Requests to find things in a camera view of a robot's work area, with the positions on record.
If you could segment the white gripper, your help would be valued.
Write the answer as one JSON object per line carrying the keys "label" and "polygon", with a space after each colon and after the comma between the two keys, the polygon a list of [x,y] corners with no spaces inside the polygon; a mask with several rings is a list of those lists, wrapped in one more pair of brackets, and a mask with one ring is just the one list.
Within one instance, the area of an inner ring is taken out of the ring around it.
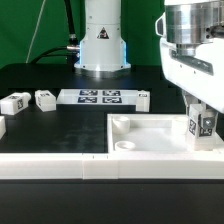
{"label": "white gripper", "polygon": [[171,56],[176,46],[166,40],[165,24],[165,14],[162,14],[155,22],[155,30],[160,36],[164,76],[185,90],[183,100],[189,117],[197,113],[199,100],[209,105],[202,106],[200,126],[203,129],[213,129],[217,123],[218,112],[224,114],[224,39],[214,38],[211,43],[199,45],[193,57],[197,64],[189,65]]}

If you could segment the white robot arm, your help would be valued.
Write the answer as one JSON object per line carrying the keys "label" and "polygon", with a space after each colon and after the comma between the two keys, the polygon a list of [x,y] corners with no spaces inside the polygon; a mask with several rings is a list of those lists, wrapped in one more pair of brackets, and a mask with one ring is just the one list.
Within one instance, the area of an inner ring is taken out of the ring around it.
{"label": "white robot arm", "polygon": [[[128,68],[121,0],[84,0],[85,36],[77,69],[97,75]],[[164,0],[155,22],[165,78],[201,108],[194,121],[211,129],[224,113],[224,0]]]}

